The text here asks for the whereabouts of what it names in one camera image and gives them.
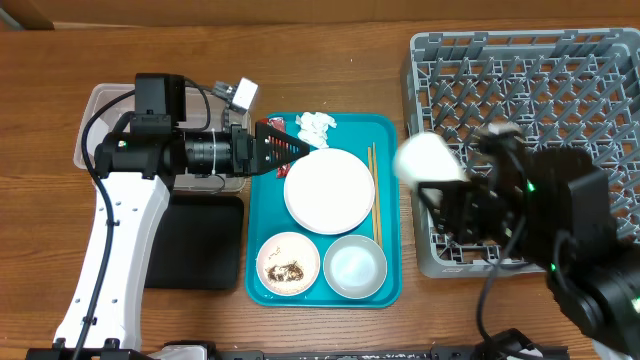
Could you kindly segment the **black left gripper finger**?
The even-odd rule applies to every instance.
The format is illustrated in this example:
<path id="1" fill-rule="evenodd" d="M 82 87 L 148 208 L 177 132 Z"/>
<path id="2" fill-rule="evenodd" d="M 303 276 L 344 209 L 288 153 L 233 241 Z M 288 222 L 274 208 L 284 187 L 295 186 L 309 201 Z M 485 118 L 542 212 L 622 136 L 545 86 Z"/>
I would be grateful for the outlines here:
<path id="1" fill-rule="evenodd" d="M 259 146 L 282 150 L 309 150 L 306 142 L 280 131 L 267 123 L 255 124 L 255 137 Z"/>
<path id="2" fill-rule="evenodd" d="M 267 150 L 258 151 L 254 160 L 256 163 L 252 166 L 253 175 L 263 175 L 283 165 L 294 162 L 306 155 L 310 151 L 308 149 L 291 150 Z"/>

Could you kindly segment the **white round plate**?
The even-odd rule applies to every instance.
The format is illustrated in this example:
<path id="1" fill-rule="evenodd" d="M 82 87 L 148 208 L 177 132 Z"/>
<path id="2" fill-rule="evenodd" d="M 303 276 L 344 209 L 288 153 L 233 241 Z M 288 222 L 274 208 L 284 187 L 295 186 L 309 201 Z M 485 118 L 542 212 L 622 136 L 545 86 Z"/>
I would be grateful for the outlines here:
<path id="1" fill-rule="evenodd" d="M 358 227 L 370 214 L 374 180 L 364 162 L 336 148 L 315 150 L 290 168 L 284 202 L 303 228 L 321 235 L 339 235 Z"/>

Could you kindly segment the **white cup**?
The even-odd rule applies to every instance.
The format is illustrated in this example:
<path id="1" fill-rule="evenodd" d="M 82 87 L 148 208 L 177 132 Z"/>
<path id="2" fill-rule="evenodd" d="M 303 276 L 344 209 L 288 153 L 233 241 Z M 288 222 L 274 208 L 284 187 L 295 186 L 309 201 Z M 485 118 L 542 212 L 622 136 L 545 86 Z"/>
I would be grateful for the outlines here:
<path id="1" fill-rule="evenodd" d="M 448 144 L 433 132 L 420 132 L 403 142 L 394 156 L 393 170 L 399 181 L 412 190 L 420 182 L 467 180 Z"/>

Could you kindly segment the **grey round bowl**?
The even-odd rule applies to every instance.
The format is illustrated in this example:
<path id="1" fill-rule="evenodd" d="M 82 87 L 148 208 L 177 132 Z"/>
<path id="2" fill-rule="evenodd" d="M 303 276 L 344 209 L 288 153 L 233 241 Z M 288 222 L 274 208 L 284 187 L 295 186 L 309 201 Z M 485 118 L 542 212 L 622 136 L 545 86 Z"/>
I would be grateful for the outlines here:
<path id="1" fill-rule="evenodd" d="M 361 300 L 383 286 L 387 259 L 374 240 L 363 235 L 346 235 L 327 249 L 323 273 L 334 292 L 347 299 Z"/>

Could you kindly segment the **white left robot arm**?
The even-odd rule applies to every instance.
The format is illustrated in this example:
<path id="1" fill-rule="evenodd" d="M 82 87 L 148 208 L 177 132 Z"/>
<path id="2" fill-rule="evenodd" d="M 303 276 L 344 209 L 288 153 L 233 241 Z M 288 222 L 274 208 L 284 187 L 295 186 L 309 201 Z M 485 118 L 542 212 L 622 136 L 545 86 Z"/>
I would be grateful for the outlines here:
<path id="1" fill-rule="evenodd" d="M 140 359 L 141 304 L 156 231 L 179 175 L 251 177 L 294 162 L 309 144 L 258 123 L 185 128 L 193 80 L 139 73 L 133 90 L 86 122 L 80 150 L 96 188 L 81 274 L 48 348 L 29 359 Z"/>

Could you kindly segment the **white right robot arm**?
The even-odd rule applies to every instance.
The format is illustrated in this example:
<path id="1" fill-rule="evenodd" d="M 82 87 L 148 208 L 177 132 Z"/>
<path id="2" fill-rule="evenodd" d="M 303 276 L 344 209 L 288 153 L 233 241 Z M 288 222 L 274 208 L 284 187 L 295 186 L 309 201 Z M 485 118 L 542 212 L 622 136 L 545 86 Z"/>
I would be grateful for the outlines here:
<path id="1" fill-rule="evenodd" d="M 607 173 L 574 147 L 530 151 L 516 131 L 484 134 L 489 176 L 466 176 L 434 133 L 414 137 L 415 188 L 435 230 L 458 243 L 491 240 L 499 258 L 547 272 L 562 313 L 597 343 L 639 356 L 639 247 L 617 236 Z"/>

